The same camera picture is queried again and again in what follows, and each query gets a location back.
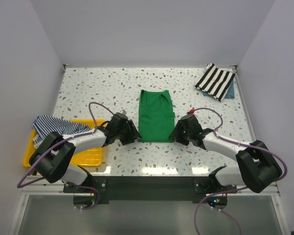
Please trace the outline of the green tank top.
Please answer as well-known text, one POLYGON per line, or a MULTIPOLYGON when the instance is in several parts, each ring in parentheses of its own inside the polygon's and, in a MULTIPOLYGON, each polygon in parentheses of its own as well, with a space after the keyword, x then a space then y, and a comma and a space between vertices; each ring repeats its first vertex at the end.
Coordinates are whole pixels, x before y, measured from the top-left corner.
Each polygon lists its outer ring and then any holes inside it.
POLYGON ((141 142, 173 142, 170 135, 175 127, 175 113, 168 90, 141 90, 138 128, 141 142))

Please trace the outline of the blue white striped tank top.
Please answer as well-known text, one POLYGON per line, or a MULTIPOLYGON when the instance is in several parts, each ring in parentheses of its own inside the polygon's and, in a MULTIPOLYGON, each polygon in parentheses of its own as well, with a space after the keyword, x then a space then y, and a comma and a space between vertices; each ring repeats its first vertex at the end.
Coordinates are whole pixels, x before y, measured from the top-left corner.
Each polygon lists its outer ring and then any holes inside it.
POLYGON ((49 115, 38 116, 32 128, 36 131, 33 138, 34 148, 37 149, 47 135, 51 132, 57 132, 60 135, 73 135, 92 130, 86 124, 63 120, 49 115))

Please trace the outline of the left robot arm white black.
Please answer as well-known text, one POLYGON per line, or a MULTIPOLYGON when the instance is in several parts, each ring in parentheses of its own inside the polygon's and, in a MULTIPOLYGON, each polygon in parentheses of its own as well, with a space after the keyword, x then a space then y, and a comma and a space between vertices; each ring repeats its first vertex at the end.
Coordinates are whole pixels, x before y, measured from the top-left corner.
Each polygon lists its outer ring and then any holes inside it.
POLYGON ((61 180, 74 185, 80 192, 87 192, 94 187, 92 176, 83 167, 71 164, 73 155, 105 147, 116 140, 127 145, 141 138, 131 119, 115 113, 110 121, 80 134, 48 134, 30 157, 29 164, 49 183, 61 180))

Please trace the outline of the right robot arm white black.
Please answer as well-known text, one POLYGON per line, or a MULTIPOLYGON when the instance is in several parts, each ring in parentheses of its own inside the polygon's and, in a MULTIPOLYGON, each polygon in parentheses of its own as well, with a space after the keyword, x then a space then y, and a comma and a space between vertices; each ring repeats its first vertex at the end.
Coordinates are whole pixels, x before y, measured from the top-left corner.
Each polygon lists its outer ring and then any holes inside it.
POLYGON ((208 186, 220 192, 225 186, 244 185, 255 193, 262 192, 282 176, 282 169, 262 141, 238 142, 216 136, 210 128, 203 129, 194 115, 182 117, 170 135, 182 145, 214 151, 234 160, 234 167, 221 166, 209 174, 208 186))

